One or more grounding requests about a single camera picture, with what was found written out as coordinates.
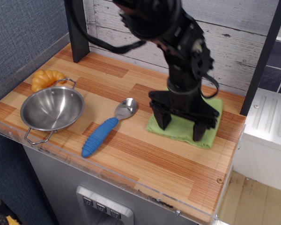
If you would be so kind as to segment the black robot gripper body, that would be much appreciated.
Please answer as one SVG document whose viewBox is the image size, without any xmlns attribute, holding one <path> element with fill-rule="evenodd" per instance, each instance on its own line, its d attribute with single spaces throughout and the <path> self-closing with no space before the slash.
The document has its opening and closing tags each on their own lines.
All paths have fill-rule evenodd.
<svg viewBox="0 0 281 225">
<path fill-rule="evenodd" d="M 204 123 L 208 125 L 208 129 L 216 127 L 220 113 L 203 99 L 200 83 L 182 89 L 168 82 L 167 87 L 167 90 L 149 92 L 153 112 L 158 110 L 193 122 Z"/>
</svg>

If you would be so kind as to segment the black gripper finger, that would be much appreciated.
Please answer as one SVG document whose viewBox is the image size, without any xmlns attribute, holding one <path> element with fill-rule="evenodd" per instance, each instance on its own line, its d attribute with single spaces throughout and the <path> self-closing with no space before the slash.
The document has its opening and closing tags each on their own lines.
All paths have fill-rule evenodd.
<svg viewBox="0 0 281 225">
<path fill-rule="evenodd" d="M 158 110 L 154 110 L 154 117 L 158 126 L 162 130 L 165 130 L 168 124 L 171 122 L 171 114 L 167 112 L 165 113 Z"/>
<path fill-rule="evenodd" d="M 207 124 L 195 122 L 193 127 L 193 140 L 195 142 L 201 141 L 207 129 Z"/>
</svg>

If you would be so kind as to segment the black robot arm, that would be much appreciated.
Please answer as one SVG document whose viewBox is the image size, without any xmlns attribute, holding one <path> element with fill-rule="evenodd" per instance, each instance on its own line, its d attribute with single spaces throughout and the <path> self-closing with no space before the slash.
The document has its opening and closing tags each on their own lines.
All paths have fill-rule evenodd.
<svg viewBox="0 0 281 225">
<path fill-rule="evenodd" d="M 207 129 L 215 128 L 219 116 L 201 90 L 203 78 L 218 86 L 208 75 L 214 61 L 203 30 L 179 0 L 117 0 L 115 5 L 130 32 L 155 43 L 168 64 L 167 90 L 149 93 L 158 126 L 165 129 L 172 115 L 191 120 L 193 140 L 200 141 Z"/>
</svg>

